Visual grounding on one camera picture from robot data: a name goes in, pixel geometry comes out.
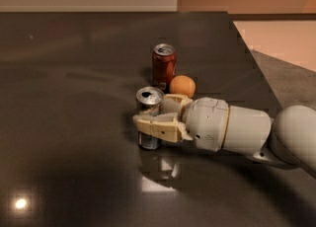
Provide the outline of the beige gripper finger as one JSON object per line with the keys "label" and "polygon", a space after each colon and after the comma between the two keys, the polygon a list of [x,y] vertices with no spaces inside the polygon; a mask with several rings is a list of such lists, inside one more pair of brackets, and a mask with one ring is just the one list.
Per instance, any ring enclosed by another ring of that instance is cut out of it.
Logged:
{"label": "beige gripper finger", "polygon": [[178,121],[175,113],[164,113],[156,116],[136,114],[133,122],[138,131],[168,142],[192,141],[186,125]]}
{"label": "beige gripper finger", "polygon": [[186,95],[167,94],[163,98],[161,113],[177,113],[178,115],[182,115],[187,105],[192,101],[193,100]]}

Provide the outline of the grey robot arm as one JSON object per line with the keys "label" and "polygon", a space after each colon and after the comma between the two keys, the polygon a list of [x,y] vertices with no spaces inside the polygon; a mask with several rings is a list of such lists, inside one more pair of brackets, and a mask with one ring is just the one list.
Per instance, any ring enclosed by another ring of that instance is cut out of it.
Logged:
{"label": "grey robot arm", "polygon": [[161,112],[133,117],[137,130],[167,142],[191,141],[196,148],[226,150],[259,163],[300,168],[316,178],[316,111],[291,106],[276,117],[223,100],[169,94]]}

